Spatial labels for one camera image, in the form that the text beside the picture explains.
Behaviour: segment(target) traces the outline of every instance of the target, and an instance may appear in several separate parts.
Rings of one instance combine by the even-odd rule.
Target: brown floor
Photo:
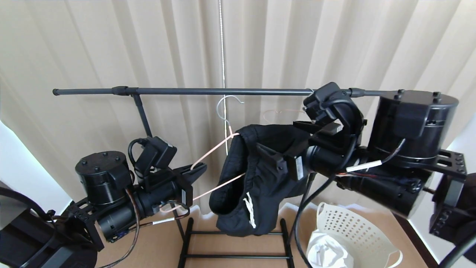
[[[395,220],[390,212],[387,213],[362,213],[364,216],[377,227],[379,227],[392,241],[392,243],[403,252],[403,261],[398,267],[402,268],[425,268],[423,259],[406,236],[403,229]],[[288,229],[291,228],[296,212],[294,209],[285,207],[280,212],[280,218],[287,221]],[[208,218],[200,217],[198,210],[192,212],[191,216],[195,220],[193,229],[200,231],[214,231],[216,216]],[[149,222],[166,218],[164,216],[155,215],[154,217],[143,220]],[[184,228],[187,219],[182,220]],[[311,232],[316,226],[316,211],[307,209],[301,218],[300,238],[303,243],[303,249],[306,251],[307,241]],[[114,244],[105,243],[106,248],[99,253],[96,267],[108,264],[120,258],[130,247],[133,234],[129,234]],[[294,263],[297,268],[304,268],[296,244],[293,243],[292,251]],[[139,239],[134,251],[131,255],[120,264],[117,268],[151,268],[151,267],[177,267],[180,251],[182,248],[182,240],[175,222],[167,222],[160,225],[142,228],[140,230]],[[193,235],[189,253],[205,254],[205,253],[230,253],[230,254],[284,254],[283,240],[281,236],[260,236],[260,237],[228,237],[225,235]],[[392,256],[391,261],[395,261],[397,256]],[[266,260],[266,259],[188,259],[186,262],[188,268],[215,268],[215,267],[241,267],[241,268],[286,268],[285,260]]]

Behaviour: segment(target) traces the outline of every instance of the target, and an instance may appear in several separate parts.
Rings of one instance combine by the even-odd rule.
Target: robotic arm
[[[352,101],[363,96],[380,97],[367,147],[360,145],[367,121]],[[295,230],[304,207],[333,181],[405,218],[419,205],[421,191],[427,191],[434,194],[435,203],[429,232],[457,245],[440,267],[450,267],[465,252],[465,257],[476,263],[475,176],[466,174],[462,154],[441,149],[457,99],[438,92],[340,89],[332,82],[315,90],[303,104],[311,121],[293,125],[310,133],[307,141],[283,154],[257,145],[267,163],[289,172],[295,180],[313,172],[329,178],[299,208]],[[132,147],[137,143],[143,151],[135,160]],[[171,169],[176,151],[158,137],[132,141],[128,154],[137,185],[121,152],[82,158],[75,169],[87,197],[72,203],[62,216],[54,216],[54,211],[45,213],[26,196],[0,187],[0,196],[19,200],[37,214],[21,210],[9,224],[0,226],[0,262],[22,268],[93,268],[97,252],[104,248],[95,222],[105,239],[113,243],[131,231],[137,232],[141,226],[134,224],[167,203],[188,209],[192,205],[191,185],[207,166],[200,163],[193,170],[190,165]],[[435,191],[426,188],[433,172],[443,174]],[[176,219],[187,216],[174,213]]]

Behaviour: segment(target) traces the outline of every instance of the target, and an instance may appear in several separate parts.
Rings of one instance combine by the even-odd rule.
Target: clothes rack
[[[152,137],[147,116],[142,105],[140,95],[262,95],[262,96],[308,96],[309,89],[244,89],[244,88],[139,88],[117,86],[113,88],[91,88],[91,89],[53,89],[55,96],[59,95],[84,95],[84,94],[114,94],[119,96],[131,96],[137,106],[140,119],[144,126],[147,136]],[[309,193],[310,186],[314,180],[315,174],[311,174],[307,181],[306,191],[301,199],[301,204]],[[176,210],[173,211],[175,217],[178,217]],[[178,268],[184,268],[187,258],[249,258],[249,259],[285,259],[288,268],[294,268],[293,254],[291,251],[291,239],[293,230],[288,233],[285,219],[281,219],[279,224],[281,232],[271,232],[268,235],[279,235],[283,238],[284,255],[234,255],[234,254],[189,254],[188,247],[192,235],[225,235],[224,232],[217,231],[194,231],[192,217],[188,218],[187,229],[184,231],[180,220],[176,220],[178,230],[183,240],[182,251],[178,262]]]

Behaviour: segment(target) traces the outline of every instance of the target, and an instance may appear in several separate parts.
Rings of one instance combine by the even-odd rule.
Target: laundry basket
[[[393,268],[403,259],[402,252],[377,226],[343,207],[320,203],[317,229],[347,250],[354,258],[354,268]],[[395,252],[399,252],[400,257],[394,264],[388,264],[390,255]]]

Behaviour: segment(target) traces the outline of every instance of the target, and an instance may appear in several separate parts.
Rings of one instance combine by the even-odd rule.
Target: beige curtain
[[[227,87],[441,91],[460,99],[445,146],[476,110],[476,1],[222,0]],[[144,137],[131,98],[59,96],[53,88],[222,87],[218,0],[0,2],[1,119],[74,199],[74,166]],[[228,99],[234,130],[267,124],[267,110],[299,110],[302,97]],[[193,163],[224,137],[220,96],[143,96],[154,135]],[[377,98],[356,99],[373,120]],[[266,113],[277,124],[302,113]],[[365,130],[368,140],[370,126]],[[215,186],[225,159],[205,162],[195,194]],[[322,178],[315,182],[315,187]],[[368,202],[336,187],[328,202]],[[198,204],[208,211],[208,196]]]

